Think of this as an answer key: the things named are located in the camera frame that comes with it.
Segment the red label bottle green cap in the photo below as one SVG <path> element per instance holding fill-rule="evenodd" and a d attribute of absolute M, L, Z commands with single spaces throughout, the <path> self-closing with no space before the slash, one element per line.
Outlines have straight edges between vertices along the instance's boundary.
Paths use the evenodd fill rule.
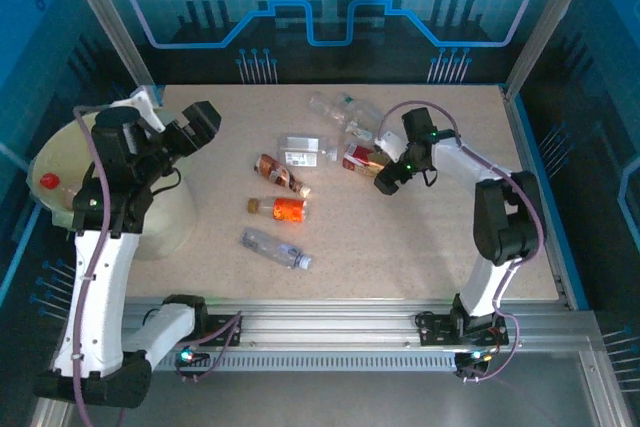
<path fill-rule="evenodd" d="M 367 177 L 375 177 L 391 161 L 384 153 L 351 143 L 342 158 L 342 167 Z"/>

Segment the red label cola bottle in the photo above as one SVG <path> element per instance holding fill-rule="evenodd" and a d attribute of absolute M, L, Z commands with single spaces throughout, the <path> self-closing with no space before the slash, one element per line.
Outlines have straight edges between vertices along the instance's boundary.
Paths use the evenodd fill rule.
<path fill-rule="evenodd" d="M 68 182 L 55 173 L 46 173 L 40 179 L 40 185 L 50 194 L 57 205 L 66 210 L 73 210 L 75 196 L 82 188 L 80 182 Z"/>

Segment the brown label bottle white cap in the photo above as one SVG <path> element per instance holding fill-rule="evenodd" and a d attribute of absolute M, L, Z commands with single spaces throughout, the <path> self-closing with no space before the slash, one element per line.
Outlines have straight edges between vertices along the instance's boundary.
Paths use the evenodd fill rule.
<path fill-rule="evenodd" d="M 288 189 L 306 199 L 311 189 L 297 178 L 284 164 L 268 154 L 261 154 L 254 165 L 254 171 L 272 184 Z"/>

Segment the orange label bottle gold cap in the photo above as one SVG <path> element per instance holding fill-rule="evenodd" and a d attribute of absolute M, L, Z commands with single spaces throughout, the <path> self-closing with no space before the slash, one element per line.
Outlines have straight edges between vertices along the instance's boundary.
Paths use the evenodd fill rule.
<path fill-rule="evenodd" d="M 303 199 L 269 197 L 250 198 L 247 201 L 250 214 L 282 222 L 302 223 L 306 218 L 306 210 L 307 202 Z"/>

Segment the pale yellow plastic bin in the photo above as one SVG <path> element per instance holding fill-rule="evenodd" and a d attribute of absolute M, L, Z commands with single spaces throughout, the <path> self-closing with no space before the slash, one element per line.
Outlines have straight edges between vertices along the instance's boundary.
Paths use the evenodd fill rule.
<path fill-rule="evenodd" d="M 84 123 L 91 127 L 100 110 L 102 109 L 82 114 L 79 118 L 83 118 Z M 57 205 L 40 185 L 40 179 L 46 173 L 55 173 L 68 182 L 81 183 L 91 163 L 91 156 L 78 119 L 61 128 L 41 148 L 30 165 L 28 183 L 34 195 L 51 212 L 54 226 L 68 230 L 77 240 L 95 245 L 99 236 L 104 233 L 75 232 L 72 229 L 73 210 Z M 187 157 L 173 158 L 173 173 L 153 184 L 154 199 L 145 215 L 140 234 L 123 233 L 118 238 L 104 235 L 114 240 L 124 236 L 135 237 L 138 241 L 135 256 L 139 260 L 161 259 L 179 249 L 193 232 L 197 217 L 194 200 L 184 180 L 186 159 Z"/>

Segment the clear bottle green cap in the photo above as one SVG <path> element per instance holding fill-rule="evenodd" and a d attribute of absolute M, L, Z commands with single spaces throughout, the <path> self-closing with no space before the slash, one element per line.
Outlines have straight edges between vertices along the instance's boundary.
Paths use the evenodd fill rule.
<path fill-rule="evenodd" d="M 366 142 L 376 137 L 384 114 L 374 104 L 340 93 L 338 106 L 344 112 L 346 133 Z"/>

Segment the crumpled clear plastic bottle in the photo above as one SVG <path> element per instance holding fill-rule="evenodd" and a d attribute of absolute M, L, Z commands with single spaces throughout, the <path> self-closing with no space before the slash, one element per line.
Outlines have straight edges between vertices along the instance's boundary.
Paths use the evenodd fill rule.
<path fill-rule="evenodd" d="M 354 99 L 346 93 L 339 93 L 334 98 L 329 98 L 321 92 L 313 92 L 308 105 L 313 112 L 329 119 L 345 132 L 358 126 Z"/>

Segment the square clear bottle white label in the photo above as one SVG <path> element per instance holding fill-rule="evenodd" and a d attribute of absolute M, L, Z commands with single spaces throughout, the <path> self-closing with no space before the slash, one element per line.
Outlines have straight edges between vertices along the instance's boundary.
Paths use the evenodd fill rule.
<path fill-rule="evenodd" d="M 289 167 L 317 168 L 337 158 L 337 146 L 326 137 L 283 134 L 278 139 L 277 160 Z"/>

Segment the long clear bottle blue label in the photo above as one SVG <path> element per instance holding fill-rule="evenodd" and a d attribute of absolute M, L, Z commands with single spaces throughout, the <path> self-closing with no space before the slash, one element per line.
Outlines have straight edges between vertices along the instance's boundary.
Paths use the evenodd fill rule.
<path fill-rule="evenodd" d="M 255 228 L 246 228 L 240 242 L 244 248 L 289 269 L 308 270 L 312 264 L 312 257 L 299 247 Z"/>

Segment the steel lower platform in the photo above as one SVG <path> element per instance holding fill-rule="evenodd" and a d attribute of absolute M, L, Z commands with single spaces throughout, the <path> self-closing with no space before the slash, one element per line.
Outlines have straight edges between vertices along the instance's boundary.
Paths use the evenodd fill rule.
<path fill-rule="evenodd" d="M 496 358 L 463 381 L 417 359 L 395 370 L 217 370 L 198 382 L 160 372 L 136 409 L 88 409 L 93 427 L 640 427 L 640 394 L 606 388 L 577 353 Z"/>

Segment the aluminium table side rail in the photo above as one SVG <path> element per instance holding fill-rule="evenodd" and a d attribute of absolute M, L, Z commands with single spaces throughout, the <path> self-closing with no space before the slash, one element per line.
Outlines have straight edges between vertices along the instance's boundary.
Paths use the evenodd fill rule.
<path fill-rule="evenodd" d="M 568 308 L 588 311 L 590 306 L 524 104 L 519 95 L 509 97 L 504 84 L 499 88 L 523 168 L 532 171 L 538 179 L 547 232 L 545 252 L 551 271 L 559 281 L 558 290 Z"/>

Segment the aluminium frame post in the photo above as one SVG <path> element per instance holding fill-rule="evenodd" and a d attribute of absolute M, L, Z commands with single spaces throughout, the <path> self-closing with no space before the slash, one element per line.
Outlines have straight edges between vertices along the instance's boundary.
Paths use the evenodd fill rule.
<path fill-rule="evenodd" d="M 548 0 L 506 82 L 504 97 L 514 102 L 573 0 Z"/>
<path fill-rule="evenodd" d="M 86 0 L 137 86 L 155 82 L 112 0 Z"/>

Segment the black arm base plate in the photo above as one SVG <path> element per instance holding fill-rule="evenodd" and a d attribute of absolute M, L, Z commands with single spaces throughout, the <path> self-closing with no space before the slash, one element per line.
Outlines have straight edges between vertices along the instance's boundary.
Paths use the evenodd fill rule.
<path fill-rule="evenodd" d="M 206 335 L 217 331 L 220 333 L 216 337 L 200 344 L 200 347 L 223 347 L 230 336 L 229 347 L 240 345 L 243 327 L 243 316 L 236 319 L 235 315 L 209 315 L 206 323 Z"/>
<path fill-rule="evenodd" d="M 414 323 L 422 346 L 506 346 L 510 343 L 505 319 L 496 313 L 468 317 L 452 310 L 449 314 L 421 312 Z"/>

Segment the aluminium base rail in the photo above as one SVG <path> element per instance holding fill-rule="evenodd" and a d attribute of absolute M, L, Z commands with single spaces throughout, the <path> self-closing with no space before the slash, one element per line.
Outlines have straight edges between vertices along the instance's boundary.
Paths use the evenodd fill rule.
<path fill-rule="evenodd" d="M 414 316 L 446 314 L 449 300 L 210 298 L 211 314 L 242 313 L 239 348 L 245 351 L 416 351 Z M 505 302 L 520 325 L 520 352 L 604 349 L 596 317 L 562 302 Z"/>

